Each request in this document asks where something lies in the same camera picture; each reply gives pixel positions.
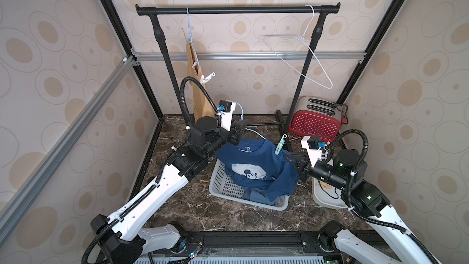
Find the mint green clothespin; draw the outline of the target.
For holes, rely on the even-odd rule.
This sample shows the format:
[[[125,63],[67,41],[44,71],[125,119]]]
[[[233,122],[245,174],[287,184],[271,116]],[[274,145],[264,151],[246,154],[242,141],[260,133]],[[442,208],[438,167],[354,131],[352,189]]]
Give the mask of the mint green clothespin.
[[[288,140],[288,135],[283,134],[282,137],[280,138],[279,143],[277,144],[277,147],[276,147],[276,150],[275,150],[276,155],[280,155],[280,153],[282,151],[287,151],[287,149],[285,148],[285,144],[286,144],[287,140]]]

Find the dark blue t-shirt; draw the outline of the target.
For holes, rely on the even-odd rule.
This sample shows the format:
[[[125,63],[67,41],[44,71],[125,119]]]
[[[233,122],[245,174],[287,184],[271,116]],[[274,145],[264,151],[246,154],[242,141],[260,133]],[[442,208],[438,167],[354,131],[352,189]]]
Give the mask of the dark blue t-shirt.
[[[216,153],[225,173],[235,184],[267,191],[270,200],[292,195],[299,177],[284,158],[288,151],[275,154],[276,145],[267,139],[243,139],[238,145],[226,144]]]

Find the slate blue t-shirt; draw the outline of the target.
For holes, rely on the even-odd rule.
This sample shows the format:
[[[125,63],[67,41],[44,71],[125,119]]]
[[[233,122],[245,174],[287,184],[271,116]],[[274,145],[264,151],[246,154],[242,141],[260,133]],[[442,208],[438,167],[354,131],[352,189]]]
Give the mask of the slate blue t-shirt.
[[[259,188],[245,188],[243,199],[270,206],[274,206],[277,202],[277,199],[270,200],[267,191]]]

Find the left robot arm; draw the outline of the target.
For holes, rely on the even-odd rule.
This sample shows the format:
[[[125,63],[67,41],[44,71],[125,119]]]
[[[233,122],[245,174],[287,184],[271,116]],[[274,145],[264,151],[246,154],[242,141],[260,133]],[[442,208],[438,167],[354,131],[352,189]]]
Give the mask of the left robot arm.
[[[189,116],[185,99],[185,86],[189,82],[204,94],[215,115],[188,123],[187,138],[168,153],[157,176],[123,207],[109,216],[98,215],[92,220],[95,238],[85,249],[82,263],[88,263],[96,246],[105,255],[105,264],[132,264],[140,256],[157,250],[179,254],[186,249],[188,237],[179,224],[151,229],[144,225],[168,199],[207,167],[218,150],[226,144],[238,145],[247,126],[246,121],[232,121],[234,104],[222,100],[215,105],[203,84],[194,77],[185,77],[181,82],[184,117]]]

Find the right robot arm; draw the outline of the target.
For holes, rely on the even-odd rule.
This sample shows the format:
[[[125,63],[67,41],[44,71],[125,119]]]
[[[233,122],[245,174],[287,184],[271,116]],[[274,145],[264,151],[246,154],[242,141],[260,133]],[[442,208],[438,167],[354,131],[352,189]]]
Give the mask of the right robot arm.
[[[329,152],[345,136],[356,134],[362,139],[362,150],[343,149],[330,165]],[[396,254],[392,258],[361,240],[337,221],[330,221],[318,232],[317,243],[325,253],[341,252],[362,264],[437,264],[438,259],[406,226],[391,201],[374,184],[363,177],[368,167],[365,161],[369,142],[361,130],[350,129],[339,134],[332,142],[323,143],[317,136],[301,140],[305,154],[286,155],[299,178],[313,177],[340,190],[337,200],[348,211],[371,226]]]

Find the white plastic bin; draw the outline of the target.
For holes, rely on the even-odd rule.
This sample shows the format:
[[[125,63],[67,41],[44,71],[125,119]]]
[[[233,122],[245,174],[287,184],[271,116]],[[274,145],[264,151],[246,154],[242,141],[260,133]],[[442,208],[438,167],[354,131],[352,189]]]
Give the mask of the white plastic bin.
[[[334,210],[346,209],[347,205],[341,199],[340,195],[340,189],[336,189],[327,183],[314,179],[313,200],[319,206]]]

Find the tan yellow t-shirt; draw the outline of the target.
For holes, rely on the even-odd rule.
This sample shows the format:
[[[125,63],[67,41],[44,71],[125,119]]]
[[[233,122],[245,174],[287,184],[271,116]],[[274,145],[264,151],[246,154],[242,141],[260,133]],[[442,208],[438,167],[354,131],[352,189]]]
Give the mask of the tan yellow t-shirt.
[[[200,81],[203,77],[202,68],[196,61],[195,49],[190,41],[188,41],[186,45],[186,54],[188,57],[188,76],[194,77]],[[195,121],[198,121],[202,117],[215,117],[212,106],[200,90],[199,86],[191,81],[188,84],[192,87],[193,103],[191,108],[193,109]]]

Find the red toaster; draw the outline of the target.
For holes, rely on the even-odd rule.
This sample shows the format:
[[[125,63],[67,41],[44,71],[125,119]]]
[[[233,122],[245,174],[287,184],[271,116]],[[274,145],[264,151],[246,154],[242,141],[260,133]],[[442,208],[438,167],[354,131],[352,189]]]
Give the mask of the red toaster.
[[[314,97],[301,97],[296,105],[288,131],[298,136],[317,136],[321,142],[332,142],[342,125],[348,124],[348,105]]]

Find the white plastic basket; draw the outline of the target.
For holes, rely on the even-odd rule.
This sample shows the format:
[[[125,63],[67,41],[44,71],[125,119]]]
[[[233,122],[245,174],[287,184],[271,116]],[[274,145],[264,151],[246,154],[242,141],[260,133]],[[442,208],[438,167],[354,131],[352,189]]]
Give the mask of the white plastic basket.
[[[213,169],[210,180],[209,192],[211,195],[239,202],[247,205],[261,207],[265,209],[284,211],[288,207],[289,196],[280,196],[277,198],[274,205],[262,204],[251,200],[244,199],[244,189],[235,184],[232,179],[225,173],[224,164],[217,160]]]

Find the white clothespin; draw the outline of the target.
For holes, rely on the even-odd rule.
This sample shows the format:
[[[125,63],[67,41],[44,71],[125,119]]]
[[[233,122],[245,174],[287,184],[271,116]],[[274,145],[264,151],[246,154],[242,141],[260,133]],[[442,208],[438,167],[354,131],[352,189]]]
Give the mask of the white clothespin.
[[[209,82],[213,77],[215,77],[216,74],[214,72],[210,73],[209,75],[205,76],[204,74],[201,75],[201,78],[200,78],[200,83],[201,84],[205,84],[207,82]]]

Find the black clothes rack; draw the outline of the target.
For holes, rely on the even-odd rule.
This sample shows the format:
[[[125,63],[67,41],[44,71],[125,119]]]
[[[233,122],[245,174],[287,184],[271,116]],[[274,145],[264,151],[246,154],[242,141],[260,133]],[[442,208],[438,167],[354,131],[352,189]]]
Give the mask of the black clothes rack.
[[[278,126],[280,133],[285,137],[284,147],[287,150],[291,150],[290,140],[288,138],[288,127],[294,116],[294,110],[298,103],[299,96],[304,85],[304,81],[307,77],[311,61],[316,58],[315,50],[322,36],[324,24],[326,18],[330,14],[336,14],[340,11],[341,4],[335,5],[321,5],[321,6],[277,6],[277,7],[193,7],[193,8],[182,8],[182,7],[140,7],[136,6],[136,12],[140,16],[148,16],[153,26],[155,39],[160,47],[160,51],[165,62],[168,74],[171,79],[171,83],[177,99],[184,94],[182,89],[177,82],[175,72],[173,69],[171,57],[166,44],[166,36],[162,30],[158,17],[160,15],[211,15],[211,14],[272,14],[272,13],[311,13],[319,14],[316,26],[313,30],[310,43],[307,45],[309,52],[306,54],[302,71],[300,72],[300,78],[294,93],[294,97],[289,108],[287,119],[284,120],[280,111],[276,112],[278,119]]]

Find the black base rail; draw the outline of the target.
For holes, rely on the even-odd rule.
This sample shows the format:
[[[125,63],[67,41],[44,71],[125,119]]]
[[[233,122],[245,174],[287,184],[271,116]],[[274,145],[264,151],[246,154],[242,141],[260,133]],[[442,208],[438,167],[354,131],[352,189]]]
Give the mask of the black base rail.
[[[355,234],[345,236],[345,243],[350,248],[339,247],[339,230],[323,228],[320,231],[297,232],[187,232],[181,231],[180,238],[168,248],[163,245],[168,238],[155,237],[157,243],[147,240],[144,255],[186,255],[194,251],[208,252],[215,249],[231,249],[255,252],[260,250],[290,251],[300,254],[314,254],[325,257],[326,260],[341,260],[345,263],[360,262],[362,264],[401,264],[403,256],[393,258],[379,250],[384,240],[377,232],[360,231],[371,240],[368,244]]]

